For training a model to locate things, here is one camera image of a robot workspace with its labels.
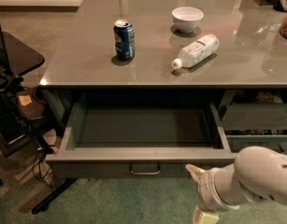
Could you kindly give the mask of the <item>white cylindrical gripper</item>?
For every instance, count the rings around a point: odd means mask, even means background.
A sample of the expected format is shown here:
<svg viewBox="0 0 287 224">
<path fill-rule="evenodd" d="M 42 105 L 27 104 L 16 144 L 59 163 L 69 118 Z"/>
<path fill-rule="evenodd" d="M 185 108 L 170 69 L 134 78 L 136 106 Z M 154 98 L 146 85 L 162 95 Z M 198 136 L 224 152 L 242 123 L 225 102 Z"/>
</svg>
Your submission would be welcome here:
<svg viewBox="0 0 287 224">
<path fill-rule="evenodd" d="M 192 164 L 185 165 L 195 182 L 198 182 L 198 196 L 205 206 L 194 209 L 193 224 L 217 224 L 219 215 L 215 212 L 237 210 L 243 204 L 243 194 L 233 166 L 204 170 Z"/>
</svg>

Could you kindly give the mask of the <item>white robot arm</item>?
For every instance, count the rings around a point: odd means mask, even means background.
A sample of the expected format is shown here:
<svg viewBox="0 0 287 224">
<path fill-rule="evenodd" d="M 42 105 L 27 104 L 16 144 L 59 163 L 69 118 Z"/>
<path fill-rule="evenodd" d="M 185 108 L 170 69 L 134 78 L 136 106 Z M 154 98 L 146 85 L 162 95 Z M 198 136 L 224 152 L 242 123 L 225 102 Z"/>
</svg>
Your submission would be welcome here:
<svg viewBox="0 0 287 224">
<path fill-rule="evenodd" d="M 246 147 L 223 168 L 186 166 L 198 184 L 201 205 L 193 224 L 217 224 L 219 214 L 243 204 L 272 201 L 287 206 L 287 155 L 266 147 Z"/>
</svg>

